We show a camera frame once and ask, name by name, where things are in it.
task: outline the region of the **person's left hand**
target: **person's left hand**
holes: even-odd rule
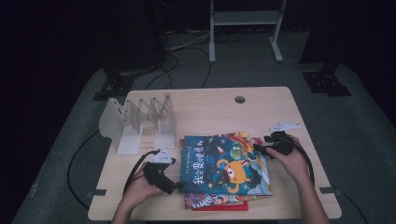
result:
[[[146,162],[143,163],[142,167],[140,167],[140,169],[134,175],[134,180],[125,191],[121,200],[121,203],[131,210],[152,195],[163,192],[161,189],[150,185],[147,179],[144,177],[143,168],[145,166]]]

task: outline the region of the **yellow cartoon animal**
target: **yellow cartoon animal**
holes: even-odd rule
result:
[[[244,167],[242,165],[243,161],[228,162],[225,159],[221,159],[218,161],[217,166],[220,168],[222,163],[226,164],[224,170],[227,172],[230,183],[236,184],[234,189],[232,189],[231,187],[227,188],[230,193],[238,192],[240,184],[250,181],[250,179],[247,178]]]

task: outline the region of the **stack of books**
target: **stack of books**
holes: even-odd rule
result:
[[[248,210],[248,201],[270,197],[264,156],[254,151],[260,138],[246,132],[212,136],[185,136],[179,190],[186,208],[195,211]]]

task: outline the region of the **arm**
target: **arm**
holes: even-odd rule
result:
[[[136,206],[141,204],[147,198],[152,195],[163,192],[155,186],[149,184],[143,174],[143,167],[146,163],[143,163],[142,167],[134,175],[134,180],[131,182],[128,189],[125,191],[119,206],[117,207],[116,213],[114,214],[113,224],[126,224],[131,220],[132,211]]]
[[[288,156],[284,156],[272,148],[267,148],[267,152],[282,163],[286,172],[294,180],[300,197],[303,222],[307,224],[330,223],[309,178],[305,159],[300,152],[294,149]]]

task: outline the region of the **desk hole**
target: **desk hole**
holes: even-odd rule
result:
[[[243,96],[237,96],[237,97],[235,97],[235,101],[236,101],[238,104],[243,104],[243,103],[246,101],[246,99],[245,99],[245,97],[243,97]]]

